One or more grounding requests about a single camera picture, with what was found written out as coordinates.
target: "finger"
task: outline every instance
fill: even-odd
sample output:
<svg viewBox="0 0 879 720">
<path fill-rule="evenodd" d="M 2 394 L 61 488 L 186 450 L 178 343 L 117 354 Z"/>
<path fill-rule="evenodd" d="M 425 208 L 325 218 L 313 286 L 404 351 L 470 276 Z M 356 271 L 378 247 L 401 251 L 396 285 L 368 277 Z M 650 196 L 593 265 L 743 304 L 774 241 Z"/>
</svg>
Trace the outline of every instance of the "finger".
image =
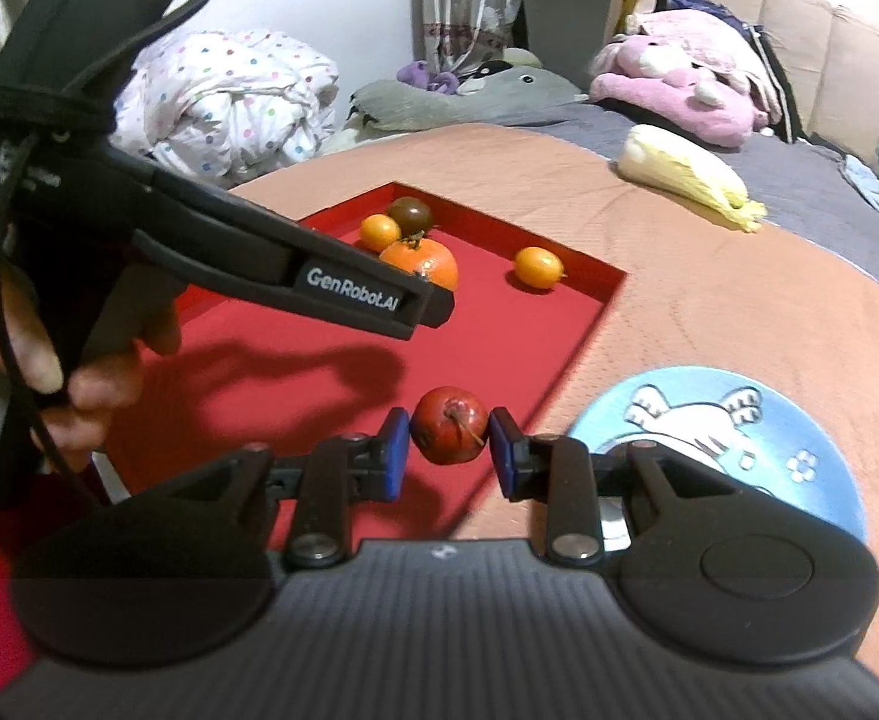
<svg viewBox="0 0 879 720">
<path fill-rule="evenodd" d="M 112 412 L 108 410 L 81 412 L 57 406 L 43 411 L 43 421 L 49 430 L 49 437 L 64 454 L 92 452 L 102 446 L 112 418 Z M 35 433 L 32 434 L 32 440 L 35 445 L 40 446 Z"/>
<path fill-rule="evenodd" d="M 70 376 L 71 403 L 81 412 L 124 409 L 143 393 L 143 366 L 135 350 L 83 365 Z"/>
<path fill-rule="evenodd" d="M 25 383 L 44 394 L 59 391 L 63 386 L 63 370 L 52 341 L 49 341 L 29 298 L 10 274 L 2 276 L 2 302 L 9 340 Z"/>
<path fill-rule="evenodd" d="M 90 452 L 63 452 L 62 455 L 66 465 L 73 470 L 73 473 L 82 473 L 92 461 L 92 453 Z M 46 461 L 46 471 L 48 473 L 59 472 L 49 460 Z"/>
<path fill-rule="evenodd" d="M 172 304 L 150 317 L 143 326 L 143 343 L 156 354 L 167 356 L 179 351 L 183 335 L 179 327 L 179 316 Z"/>
</svg>

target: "black cable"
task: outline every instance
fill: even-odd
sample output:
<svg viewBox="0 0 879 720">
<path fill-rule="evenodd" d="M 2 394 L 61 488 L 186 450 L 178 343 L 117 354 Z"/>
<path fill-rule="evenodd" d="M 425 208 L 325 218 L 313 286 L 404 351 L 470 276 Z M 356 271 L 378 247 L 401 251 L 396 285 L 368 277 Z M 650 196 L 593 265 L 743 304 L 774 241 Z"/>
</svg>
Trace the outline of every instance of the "black cable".
<svg viewBox="0 0 879 720">
<path fill-rule="evenodd" d="M 140 50 L 143 50 L 145 46 L 148 46 L 164 34 L 171 32 L 177 28 L 177 26 L 185 23 L 186 20 L 196 14 L 196 12 L 207 4 L 208 1 L 209 0 L 188 0 L 186 4 L 178 7 L 172 13 L 169 13 L 169 15 L 164 16 L 164 18 L 158 20 L 149 28 L 136 33 L 119 44 L 119 46 L 109 52 L 108 55 L 105 55 L 95 61 L 95 63 L 92 63 L 92 65 L 88 66 L 66 86 L 66 89 L 63 90 L 61 95 L 58 95 L 62 100 L 64 110 L 70 109 L 70 105 L 76 103 L 77 98 L 79 98 L 80 103 L 86 103 L 85 107 L 95 107 L 95 100 L 88 100 L 87 98 L 84 98 L 83 95 L 92 81 L 98 79 L 103 73 L 105 73 L 105 71 L 111 70 L 119 61 L 128 58 L 132 53 L 138 53 Z M 27 90 L 15 89 L 11 91 L 18 94 Z M 110 106 L 110 110 L 112 109 L 111 101 L 105 104 Z M 73 108 L 77 107 L 81 108 L 83 106 L 73 105 Z M 70 123 L 70 120 L 74 124 L 79 121 L 78 118 L 71 117 L 64 113 L 63 124 L 65 124 L 66 127 L 63 127 L 58 132 L 51 133 L 56 136 L 57 140 L 63 141 L 63 139 L 67 139 L 70 136 L 68 133 L 68 124 Z M 115 115 L 111 121 L 112 125 L 110 131 L 112 127 L 115 127 Z M 66 479 L 68 484 L 73 488 L 88 509 L 100 509 L 102 507 L 100 500 L 98 500 L 89 488 L 83 484 L 76 471 L 73 471 L 73 469 L 70 468 L 70 465 L 66 462 L 59 447 L 56 446 L 56 442 L 54 442 L 52 436 L 49 435 L 49 428 L 47 428 L 46 423 L 43 420 L 35 395 L 28 384 L 26 384 L 25 377 L 23 377 L 23 370 L 20 368 L 19 361 L 16 359 L 16 353 L 13 350 L 12 341 L 9 338 L 9 328 L 6 324 L 4 300 L 2 299 L 2 272 L 6 268 L 7 263 L 5 244 L 9 235 L 9 217 L 12 210 L 13 199 L 16 195 L 16 191 L 19 189 L 20 180 L 23 178 L 26 167 L 29 164 L 29 159 L 32 156 L 33 151 L 35 151 L 36 146 L 39 146 L 39 143 L 42 142 L 42 139 L 43 134 L 41 130 L 38 127 L 34 127 L 33 131 L 30 132 L 16 149 L 16 156 L 13 159 L 9 173 L 0 183 L 0 359 L 5 367 L 6 376 L 9 379 L 13 401 L 23 410 L 26 421 L 28 422 L 30 429 L 32 429 L 32 432 L 36 435 L 36 439 L 43 450 L 44 456 L 46 456 L 49 462 L 52 463 L 54 469 Z"/>
</svg>

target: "small red fruit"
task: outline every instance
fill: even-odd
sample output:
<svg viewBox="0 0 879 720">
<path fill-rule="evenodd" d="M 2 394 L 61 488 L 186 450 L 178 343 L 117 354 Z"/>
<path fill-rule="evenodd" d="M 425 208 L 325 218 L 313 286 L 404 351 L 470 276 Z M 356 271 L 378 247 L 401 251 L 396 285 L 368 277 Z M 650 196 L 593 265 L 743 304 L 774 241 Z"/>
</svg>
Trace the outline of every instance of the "small red fruit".
<svg viewBox="0 0 879 720">
<path fill-rule="evenodd" d="M 409 432 L 430 463 L 455 466 L 479 456 L 488 425 L 489 412 L 474 394 L 458 386 L 438 386 L 416 404 Z"/>
</svg>

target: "strap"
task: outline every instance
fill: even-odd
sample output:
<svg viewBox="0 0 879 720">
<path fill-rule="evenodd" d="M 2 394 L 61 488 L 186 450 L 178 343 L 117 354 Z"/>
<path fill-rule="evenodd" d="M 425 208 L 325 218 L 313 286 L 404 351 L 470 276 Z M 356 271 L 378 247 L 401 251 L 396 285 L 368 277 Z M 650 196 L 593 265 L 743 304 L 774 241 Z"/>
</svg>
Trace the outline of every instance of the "strap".
<svg viewBox="0 0 879 720">
<path fill-rule="evenodd" d="M 0 121 L 58 131 L 109 134 L 116 129 L 111 103 L 85 95 L 0 83 Z"/>
</svg>

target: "purple plush toy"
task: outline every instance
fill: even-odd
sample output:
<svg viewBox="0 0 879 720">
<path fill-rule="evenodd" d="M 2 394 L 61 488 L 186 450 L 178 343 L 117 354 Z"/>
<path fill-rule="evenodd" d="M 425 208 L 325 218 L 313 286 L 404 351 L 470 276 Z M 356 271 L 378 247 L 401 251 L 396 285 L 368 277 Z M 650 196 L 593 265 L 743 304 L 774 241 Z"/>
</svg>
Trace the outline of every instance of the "purple plush toy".
<svg viewBox="0 0 879 720">
<path fill-rule="evenodd" d="M 452 73 L 430 73 L 428 64 L 421 60 L 400 69 L 396 74 L 396 80 L 441 95 L 455 95 L 455 90 L 460 88 L 460 80 Z"/>
</svg>

